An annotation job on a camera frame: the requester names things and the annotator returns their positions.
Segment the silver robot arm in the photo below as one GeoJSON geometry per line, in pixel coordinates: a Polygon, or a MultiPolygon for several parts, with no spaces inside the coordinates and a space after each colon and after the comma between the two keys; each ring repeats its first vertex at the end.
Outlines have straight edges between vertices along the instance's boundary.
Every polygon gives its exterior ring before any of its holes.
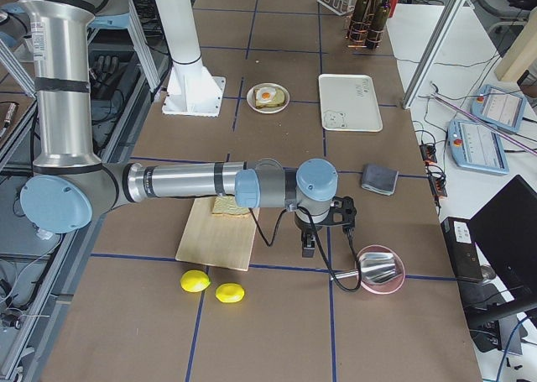
{"type": "Polygon", "coordinates": [[[126,13],[128,0],[19,0],[29,15],[41,151],[19,194],[28,220],[52,233],[85,227],[102,214],[149,198],[233,196],[240,207],[295,215],[302,254],[319,248],[323,227],[351,235],[356,208],[336,194],[336,168],[311,159],[286,170],[276,160],[145,166],[106,164],[92,143],[87,29],[126,13]]]}

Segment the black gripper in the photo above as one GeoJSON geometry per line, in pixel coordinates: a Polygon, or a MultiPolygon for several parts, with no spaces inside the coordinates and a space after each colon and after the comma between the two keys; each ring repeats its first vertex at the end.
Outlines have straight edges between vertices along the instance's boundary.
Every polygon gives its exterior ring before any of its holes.
{"type": "Polygon", "coordinates": [[[295,225],[301,233],[301,255],[303,258],[313,258],[315,255],[316,236],[313,229],[342,227],[344,232],[353,231],[356,227],[357,209],[354,200],[350,196],[335,196],[329,209],[322,215],[312,216],[314,225],[302,211],[295,212],[295,225]]]}

